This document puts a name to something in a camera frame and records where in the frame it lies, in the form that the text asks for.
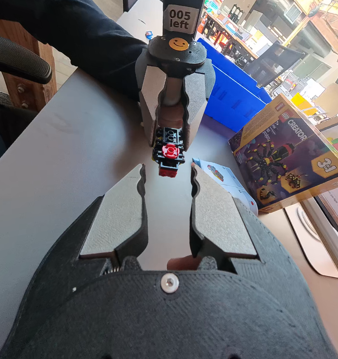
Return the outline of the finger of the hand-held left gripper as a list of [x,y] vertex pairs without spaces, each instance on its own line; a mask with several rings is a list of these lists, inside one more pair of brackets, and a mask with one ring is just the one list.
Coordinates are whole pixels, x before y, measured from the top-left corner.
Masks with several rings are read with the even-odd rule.
[[167,74],[159,67],[147,66],[139,92],[144,134],[150,147],[154,146],[162,95],[166,90]]
[[191,146],[207,105],[204,74],[184,78],[184,149]]

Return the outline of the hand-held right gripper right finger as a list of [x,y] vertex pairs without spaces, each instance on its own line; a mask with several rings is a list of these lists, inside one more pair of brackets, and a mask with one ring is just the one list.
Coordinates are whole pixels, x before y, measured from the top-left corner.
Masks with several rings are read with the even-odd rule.
[[216,260],[257,258],[247,228],[249,220],[257,221],[257,216],[196,164],[191,165],[191,184],[192,256],[211,256]]

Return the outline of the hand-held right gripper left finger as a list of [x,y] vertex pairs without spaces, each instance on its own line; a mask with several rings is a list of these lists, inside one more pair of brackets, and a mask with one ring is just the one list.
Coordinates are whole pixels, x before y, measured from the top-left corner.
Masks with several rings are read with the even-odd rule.
[[103,196],[80,252],[80,258],[109,258],[120,267],[147,247],[145,164],[138,164]]

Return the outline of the blue plastic bin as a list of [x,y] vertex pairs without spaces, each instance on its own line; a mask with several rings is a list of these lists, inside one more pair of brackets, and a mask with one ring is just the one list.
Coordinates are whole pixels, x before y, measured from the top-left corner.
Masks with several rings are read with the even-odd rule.
[[204,114],[234,132],[243,128],[266,104],[272,101],[264,87],[236,64],[219,53],[203,38],[198,38],[207,50],[216,74],[216,81]]

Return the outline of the lego instruction booklet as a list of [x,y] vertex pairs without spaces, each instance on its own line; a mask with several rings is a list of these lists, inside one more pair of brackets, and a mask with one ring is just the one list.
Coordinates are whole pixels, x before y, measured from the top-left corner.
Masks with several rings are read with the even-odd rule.
[[238,178],[230,168],[213,162],[204,161],[199,158],[193,158],[193,163],[203,169],[205,173],[212,177],[234,198],[239,199],[247,208],[258,216],[258,206],[255,200],[239,182]]

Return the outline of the black red yellow lego model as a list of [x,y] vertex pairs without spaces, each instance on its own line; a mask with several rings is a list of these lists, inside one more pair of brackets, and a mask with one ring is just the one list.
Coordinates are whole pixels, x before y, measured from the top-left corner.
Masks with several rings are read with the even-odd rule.
[[158,164],[158,174],[175,178],[178,168],[185,163],[182,129],[157,128],[152,160]]

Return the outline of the person's left forearm black sleeve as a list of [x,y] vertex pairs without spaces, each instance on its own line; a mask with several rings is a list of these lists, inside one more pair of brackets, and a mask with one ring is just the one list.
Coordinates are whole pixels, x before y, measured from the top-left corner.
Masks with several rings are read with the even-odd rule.
[[135,63],[147,44],[89,0],[0,0],[0,19],[18,22],[74,66],[139,101]]

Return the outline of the purple yellow lego set box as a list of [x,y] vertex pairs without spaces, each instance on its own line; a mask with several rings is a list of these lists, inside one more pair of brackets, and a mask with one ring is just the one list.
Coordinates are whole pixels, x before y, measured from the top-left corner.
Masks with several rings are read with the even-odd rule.
[[338,188],[338,151],[284,95],[229,144],[259,212],[272,213]]

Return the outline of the person's left hand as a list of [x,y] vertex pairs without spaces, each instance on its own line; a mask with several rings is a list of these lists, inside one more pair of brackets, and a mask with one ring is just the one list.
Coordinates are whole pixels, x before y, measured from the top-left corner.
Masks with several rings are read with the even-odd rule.
[[173,106],[162,105],[158,117],[158,126],[167,128],[182,128],[184,107],[182,103]]

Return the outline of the person's right hand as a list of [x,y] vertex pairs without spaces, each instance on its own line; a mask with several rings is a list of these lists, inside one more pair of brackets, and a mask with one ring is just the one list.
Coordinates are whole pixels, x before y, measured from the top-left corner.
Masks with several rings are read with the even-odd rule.
[[202,258],[197,256],[194,258],[192,255],[180,257],[180,258],[171,258],[167,262],[168,271],[194,271],[197,270],[200,265]]

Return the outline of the cluttered storage shelves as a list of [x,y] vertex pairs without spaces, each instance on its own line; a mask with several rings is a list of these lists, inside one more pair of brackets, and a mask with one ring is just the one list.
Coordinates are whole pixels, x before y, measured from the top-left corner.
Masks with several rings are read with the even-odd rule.
[[226,57],[257,59],[273,43],[258,29],[258,1],[204,1],[198,33]]

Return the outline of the black chair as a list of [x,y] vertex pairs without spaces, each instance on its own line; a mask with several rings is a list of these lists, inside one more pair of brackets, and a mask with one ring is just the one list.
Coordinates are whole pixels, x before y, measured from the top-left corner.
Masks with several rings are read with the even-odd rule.
[[266,87],[305,56],[306,53],[292,50],[276,41],[247,65],[244,72],[257,82],[258,87]]

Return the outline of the yellow container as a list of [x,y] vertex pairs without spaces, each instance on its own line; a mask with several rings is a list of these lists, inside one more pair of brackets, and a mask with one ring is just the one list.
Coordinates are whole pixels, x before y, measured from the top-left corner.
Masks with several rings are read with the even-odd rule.
[[305,115],[312,116],[317,113],[317,108],[314,107],[312,103],[307,101],[300,93],[296,93],[292,99],[292,103],[300,110],[302,110]]

